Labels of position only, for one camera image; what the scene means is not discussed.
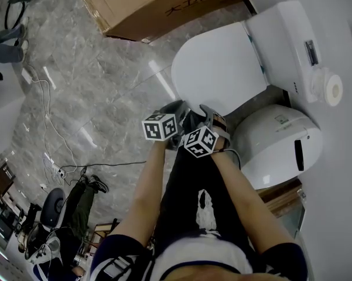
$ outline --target white wall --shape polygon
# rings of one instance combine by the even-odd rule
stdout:
[[[251,0],[257,11],[279,1]],[[315,280],[352,280],[352,0],[300,0],[325,66],[344,83],[341,103],[307,104],[292,97],[324,136],[318,162],[300,175],[307,194],[302,237]]]

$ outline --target forearm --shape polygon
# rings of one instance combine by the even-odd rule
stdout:
[[[162,198],[165,147],[165,142],[153,144],[134,192],[134,201],[145,205],[156,217]]]
[[[160,210],[165,147],[165,142],[153,144],[135,188],[128,215],[112,231],[111,235],[123,234],[147,246]]]
[[[224,179],[225,186],[237,212],[244,213],[244,211],[253,204],[263,204],[251,183],[231,161],[228,154],[214,153],[211,157]]]
[[[277,244],[293,242],[287,230],[268,210],[251,183],[229,156],[226,153],[215,153],[212,158],[255,249],[263,253]]]

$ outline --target black shoe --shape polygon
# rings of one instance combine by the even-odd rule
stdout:
[[[81,178],[80,178],[80,181],[78,182],[82,182],[84,184],[88,184],[88,178],[86,175],[82,175]]]
[[[96,175],[91,175],[90,183],[88,185],[102,193],[107,193],[109,191],[108,186]]]

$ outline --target floor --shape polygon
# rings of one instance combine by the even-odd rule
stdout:
[[[0,0],[0,30],[7,1]],[[13,7],[9,21],[17,11]],[[233,5],[189,22],[151,44],[142,44],[102,37],[83,0],[33,0],[25,15],[30,17],[26,62],[39,78],[50,81],[51,118],[78,165],[145,160],[151,143],[143,138],[141,120],[177,98],[170,65],[182,44],[199,33],[250,16],[243,4]],[[46,151],[59,166],[72,165],[73,161],[48,117],[45,148],[40,85],[25,91],[26,101],[11,148],[0,162],[6,160],[15,172],[16,188],[29,201],[42,205],[47,192],[58,186]],[[269,87],[228,116],[231,130],[256,109],[281,99],[282,91]],[[165,183],[174,158],[175,152],[167,153]],[[109,193],[99,193],[95,198],[91,226],[125,215],[142,168],[95,166],[87,170],[87,174],[99,175],[110,188]],[[67,194],[79,175],[80,169],[68,174],[66,180],[71,186],[64,184]],[[47,188],[42,190],[40,184]]]

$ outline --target toilet paper roll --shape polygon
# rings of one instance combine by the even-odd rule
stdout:
[[[313,72],[312,94],[321,102],[336,106],[342,98],[343,85],[340,76],[328,68],[319,68]]]
[[[340,103],[343,93],[343,85],[340,76],[330,72],[324,82],[324,98],[330,106]]]

